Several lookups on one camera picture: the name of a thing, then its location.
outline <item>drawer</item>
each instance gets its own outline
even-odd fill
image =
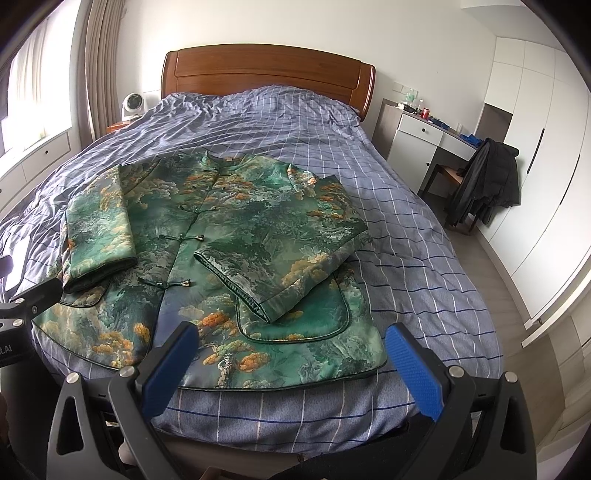
[[[62,158],[70,151],[68,133],[53,138],[43,144],[22,161],[22,169],[27,182],[30,182],[58,158]]]
[[[22,167],[17,165],[0,180],[0,210],[2,210],[12,198],[26,185],[25,174]]]
[[[472,148],[470,145],[466,145],[462,140],[459,140],[449,134],[443,134],[443,138],[441,139],[439,146],[442,149],[447,150],[448,152],[451,152],[466,161],[470,160],[476,151],[475,148]]]
[[[433,145],[439,145],[443,136],[443,132],[438,128],[409,115],[402,116],[398,129]]]

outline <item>window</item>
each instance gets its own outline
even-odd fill
[[[12,61],[8,116],[0,121],[0,168],[39,140],[70,128],[70,50],[80,0],[65,0]]]

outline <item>black jacket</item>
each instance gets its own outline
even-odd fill
[[[487,138],[468,165],[458,171],[464,181],[447,207],[446,223],[456,225],[471,213],[488,224],[495,207],[519,205],[517,155],[516,148]]]

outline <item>bedding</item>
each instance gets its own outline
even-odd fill
[[[344,265],[354,272],[382,337],[391,323],[404,322],[446,365],[460,364],[480,377],[500,376],[502,352],[490,315],[431,210],[375,151],[351,107],[293,87],[225,97],[171,94],[61,166],[2,223],[2,247],[11,249],[31,235],[19,290],[47,275],[60,254],[69,200],[100,174],[156,155],[202,149],[219,158],[264,154],[320,178],[334,175],[372,237]],[[177,311],[178,305],[163,303],[158,319]],[[174,322],[158,321],[156,341],[173,329]],[[56,378],[71,371],[85,378],[113,373],[37,327],[33,337]],[[205,442],[317,455],[374,439],[415,411],[388,362],[371,377],[285,391],[180,388],[153,423]]]

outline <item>wardrobe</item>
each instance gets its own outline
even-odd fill
[[[499,209],[479,229],[530,327],[591,254],[589,91],[565,52],[497,38],[485,103],[512,114],[505,143],[519,149],[521,204]]]

